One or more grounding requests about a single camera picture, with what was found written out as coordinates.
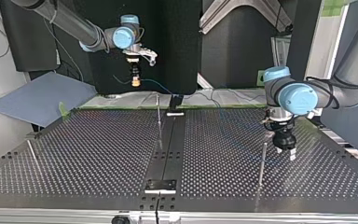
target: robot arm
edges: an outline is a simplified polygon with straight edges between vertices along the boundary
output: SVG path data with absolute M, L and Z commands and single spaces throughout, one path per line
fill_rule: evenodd
M 131 66 L 132 86 L 140 86 L 140 57 L 149 61 L 150 66 L 156 64 L 157 53 L 142 48 L 140 43 L 145 32 L 140 27 L 139 18 L 135 15 L 121 16 L 121 26 L 102 30 L 97 25 L 80 18 L 72 10 L 60 4 L 58 0 L 12 0 L 16 5 L 36 13 L 62 28 L 66 33 L 79 41 L 86 52 L 95 52 L 118 48 L 123 49 Z
M 296 151 L 291 134 L 295 117 L 316 108 L 358 106 L 358 36 L 332 79 L 295 81 L 289 68 L 272 67 L 266 70 L 264 82 L 269 106 L 266 121 L 275 132 L 273 143 L 279 150 Z

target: green strip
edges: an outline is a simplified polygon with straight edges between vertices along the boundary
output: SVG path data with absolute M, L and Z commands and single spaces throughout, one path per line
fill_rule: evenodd
M 325 0 L 322 17 L 340 16 L 346 0 Z
M 260 70 L 258 71 L 258 75 L 257 75 L 257 83 L 256 85 L 258 87 L 264 87 L 264 70 Z
M 60 102 L 59 109 L 63 119 L 67 119 L 71 114 L 71 112 L 66 109 L 65 104 L 63 102 Z
M 264 104 L 255 104 L 255 105 L 221 105 L 221 108 L 263 108 L 267 105 Z M 168 107 L 162 106 L 160 109 L 167 109 Z M 179 109 L 208 109 L 216 108 L 216 105 L 180 105 Z M 79 110 L 143 110 L 143 109 L 157 109 L 156 106 L 142 106 L 137 108 L 123 107 L 123 106 L 83 106 Z

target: metal post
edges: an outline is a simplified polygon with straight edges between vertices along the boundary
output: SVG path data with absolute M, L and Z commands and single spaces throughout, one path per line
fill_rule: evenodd
M 258 187 L 263 186 L 263 175 L 264 175 L 264 165 L 266 163 L 267 156 L 267 143 L 263 144 L 263 151 L 261 154 L 261 165 L 260 165 L 260 176 L 258 177 Z
M 32 146 L 32 143 L 31 143 L 31 140 L 27 140 L 27 144 L 28 144 L 28 147 L 30 148 L 31 150 L 31 154 L 32 154 L 32 157 L 34 158 L 34 160 L 37 159 L 36 155 L 34 154 L 34 147 Z
M 47 0 L 12 0 L 12 2 L 25 9 L 34 10 L 49 21 L 55 14 L 55 6 Z M 100 39 L 99 32 L 92 23 L 76 15 L 60 1 L 53 23 L 87 46 L 96 44 Z
M 159 112 L 159 95 L 156 94 L 156 106 L 157 106 L 157 116 L 158 116 L 158 126 L 161 129 L 161 113 Z

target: table surface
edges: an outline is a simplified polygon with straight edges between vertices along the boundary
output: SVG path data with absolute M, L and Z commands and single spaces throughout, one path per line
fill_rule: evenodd
M 0 159 L 0 208 L 358 214 L 358 160 L 305 119 L 278 154 L 263 108 L 79 110 Z M 268 143 L 263 187 L 261 151 Z M 176 193 L 145 194 L 149 179 Z

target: metal bracket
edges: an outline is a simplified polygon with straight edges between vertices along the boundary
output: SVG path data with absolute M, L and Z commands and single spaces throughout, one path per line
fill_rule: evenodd
M 175 194 L 176 180 L 148 180 L 145 193 L 146 194 Z
M 278 0 L 214 0 L 208 10 L 200 19 L 200 28 L 203 34 L 208 34 L 225 16 L 236 7 L 254 7 L 257 9 L 273 26 L 275 26 L 278 12 L 279 19 L 277 29 L 283 32 L 292 21 L 286 12 L 281 8 Z

